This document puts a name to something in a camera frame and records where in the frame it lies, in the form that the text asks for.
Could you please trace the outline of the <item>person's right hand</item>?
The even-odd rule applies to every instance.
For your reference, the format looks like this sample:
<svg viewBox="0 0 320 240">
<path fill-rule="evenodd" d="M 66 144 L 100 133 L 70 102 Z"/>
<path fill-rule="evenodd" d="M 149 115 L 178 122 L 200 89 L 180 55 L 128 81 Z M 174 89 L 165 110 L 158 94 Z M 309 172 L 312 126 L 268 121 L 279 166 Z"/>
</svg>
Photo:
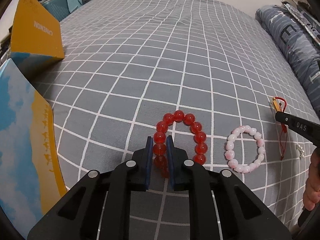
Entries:
<svg viewBox="0 0 320 240">
<path fill-rule="evenodd" d="M 309 173 L 306 180 L 305 191 L 303 193 L 304 207 L 312 211 L 316 204 L 319 203 L 319 148 L 316 148 L 310 159 Z"/>
</svg>

